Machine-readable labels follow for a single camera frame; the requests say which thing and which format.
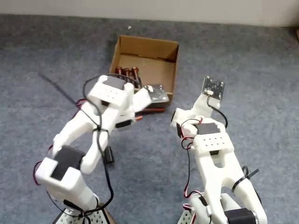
screw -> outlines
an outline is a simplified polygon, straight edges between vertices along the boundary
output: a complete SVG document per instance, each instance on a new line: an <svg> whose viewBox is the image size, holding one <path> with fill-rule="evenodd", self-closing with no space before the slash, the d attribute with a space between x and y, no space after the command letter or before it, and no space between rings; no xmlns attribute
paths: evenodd
<svg viewBox="0 0 299 224"><path fill-rule="evenodd" d="M116 74L119 74L119 75L122 75L122 74L123 74L123 69L122 69L122 67L121 67L121 66L117 66L117 67L115 68L115 73L116 73Z"/></svg>
<svg viewBox="0 0 299 224"><path fill-rule="evenodd" d="M132 71L132 74L134 76L134 79L137 82L139 82L139 75L138 75L139 69L137 67L133 67L131 71ZM135 83L135 88L141 88L140 84Z"/></svg>
<svg viewBox="0 0 299 224"><path fill-rule="evenodd" d="M123 69L123 74L124 74L126 77L130 78L130 69L128 69L128 68L124 68L124 69ZM134 84L133 81L131 81L131 80L129 80L129 79L126 79L126 80L127 80L128 83L132 83L132 84Z"/></svg>

metal bracket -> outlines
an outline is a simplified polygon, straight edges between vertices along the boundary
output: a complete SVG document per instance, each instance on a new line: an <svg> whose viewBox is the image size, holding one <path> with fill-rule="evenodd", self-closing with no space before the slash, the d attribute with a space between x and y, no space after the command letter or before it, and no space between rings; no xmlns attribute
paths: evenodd
<svg viewBox="0 0 299 224"><path fill-rule="evenodd" d="M53 224L82 224L83 218L72 217L73 212L69 209L64 209L57 218L54 220ZM88 216L90 218L91 224L109 224L111 222L107 221L107 215L102 211L97 211Z"/></svg>

cardboard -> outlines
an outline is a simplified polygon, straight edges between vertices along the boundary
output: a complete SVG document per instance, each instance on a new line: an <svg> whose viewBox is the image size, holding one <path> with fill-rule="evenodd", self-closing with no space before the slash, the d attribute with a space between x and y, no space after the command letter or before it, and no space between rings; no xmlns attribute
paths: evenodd
<svg viewBox="0 0 299 224"><path fill-rule="evenodd" d="M138 67L143 85L163 85L170 99L169 103L160 105L165 107L172 101L177 60L177 42L121 35L114 49L110 73L115 73L117 66Z"/></svg>

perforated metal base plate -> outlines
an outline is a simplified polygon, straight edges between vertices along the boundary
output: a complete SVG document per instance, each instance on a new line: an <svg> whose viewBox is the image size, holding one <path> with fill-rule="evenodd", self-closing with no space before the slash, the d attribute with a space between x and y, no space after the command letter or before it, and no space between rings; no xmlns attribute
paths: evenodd
<svg viewBox="0 0 299 224"><path fill-rule="evenodd" d="M189 211L184 211L181 217L178 220L177 224L191 224L192 214Z"/></svg>
<svg viewBox="0 0 299 224"><path fill-rule="evenodd" d="M69 209L65 209L64 213L61 213L53 222L53 224L82 224L83 218L79 217L71 217L72 211ZM89 215L91 224L108 224L107 218L102 211L97 211Z"/></svg>

cable tie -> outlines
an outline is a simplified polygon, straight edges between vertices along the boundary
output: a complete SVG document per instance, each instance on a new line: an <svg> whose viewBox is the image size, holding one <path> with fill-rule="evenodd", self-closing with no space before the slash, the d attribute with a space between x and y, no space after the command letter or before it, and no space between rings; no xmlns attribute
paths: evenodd
<svg viewBox="0 0 299 224"><path fill-rule="evenodd" d="M255 174L257 174L260 170L259 169L256 169L255 171L253 171L252 173L248 174L249 173L249 170L248 170L248 167L247 166L243 166L242 167L242 171L244 172L244 176L241 177L238 181L236 181L236 183L234 183L233 187L232 187L232 192L235 191L235 188L238 186L239 183L241 183L243 180L245 179L248 179L250 180L250 178L252 176L254 176Z"/></svg>

